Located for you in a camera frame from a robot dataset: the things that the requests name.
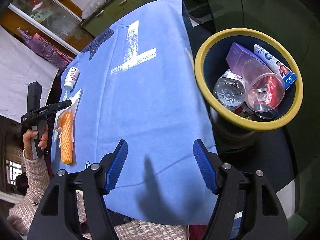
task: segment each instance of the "metal screw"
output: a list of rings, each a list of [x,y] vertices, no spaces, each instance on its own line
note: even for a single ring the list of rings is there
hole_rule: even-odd
[[[95,170],[99,169],[99,167],[100,167],[99,163],[94,163],[91,165],[90,168],[91,168],[91,170],[95,171]]]
[[[256,171],[256,174],[257,174],[259,177],[262,177],[262,176],[263,176],[263,171],[257,170],[257,171]]]
[[[230,170],[231,169],[231,165],[229,163],[223,163],[222,164],[222,168],[224,168],[225,170]]]
[[[66,173],[65,170],[58,170],[57,175],[58,176],[63,176]]]

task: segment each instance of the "purple box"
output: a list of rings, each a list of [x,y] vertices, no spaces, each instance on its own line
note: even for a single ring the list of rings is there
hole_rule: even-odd
[[[231,72],[239,76],[242,76],[242,68],[244,64],[251,59],[256,59],[265,65],[265,63],[252,51],[235,42],[232,43],[232,46],[226,57]]]

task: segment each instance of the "purple cloth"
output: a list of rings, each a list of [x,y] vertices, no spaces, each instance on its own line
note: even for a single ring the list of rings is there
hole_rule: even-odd
[[[29,49],[59,68],[58,75],[60,75],[60,73],[62,73],[69,65],[69,63],[73,60],[71,57],[65,55],[60,51],[58,53],[58,49],[56,47],[54,47],[50,42],[46,41],[39,35],[37,35],[38,37],[36,37],[36,35],[32,37],[27,34],[28,30],[21,31],[18,29],[18,32],[21,33],[23,41]],[[60,56],[60,54],[64,54],[65,56],[69,57],[70,61],[66,61],[63,57]]]

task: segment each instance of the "yellow rim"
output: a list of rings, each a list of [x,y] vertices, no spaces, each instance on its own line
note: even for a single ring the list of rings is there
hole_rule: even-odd
[[[295,82],[296,93],[294,96],[292,106],[290,107],[288,112],[284,114],[284,116],[282,116],[277,120],[274,120],[271,122],[255,122],[255,121],[244,119],[239,115],[236,115],[233,112],[226,110],[226,108],[223,105],[221,105],[218,102],[218,100],[212,95],[212,93],[210,92],[210,90],[208,89],[205,83],[203,64],[208,51],[218,41],[221,41],[224,38],[227,38],[230,36],[238,36],[238,35],[251,36],[251,37],[260,39],[262,41],[265,41],[271,46],[273,46],[279,53],[282,54],[282,56],[288,62],[291,70],[297,75],[298,79]],[[196,55],[195,75],[196,75],[198,86],[204,98],[208,101],[210,106],[228,121],[245,129],[255,130],[255,131],[266,131],[266,130],[274,130],[274,129],[280,128],[286,125],[287,123],[289,123],[295,117],[302,103],[302,97],[303,97],[302,78],[296,62],[294,61],[290,53],[279,42],[277,42],[275,39],[271,38],[270,36],[255,30],[245,29],[245,28],[234,28],[234,29],[228,29],[228,30],[218,32],[215,35],[212,35],[211,37],[209,37],[202,44],[202,46],[200,47]]]

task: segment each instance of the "window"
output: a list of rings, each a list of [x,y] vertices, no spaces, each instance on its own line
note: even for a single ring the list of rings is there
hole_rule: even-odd
[[[7,160],[7,179],[9,184],[15,185],[16,177],[22,174],[22,165]]]

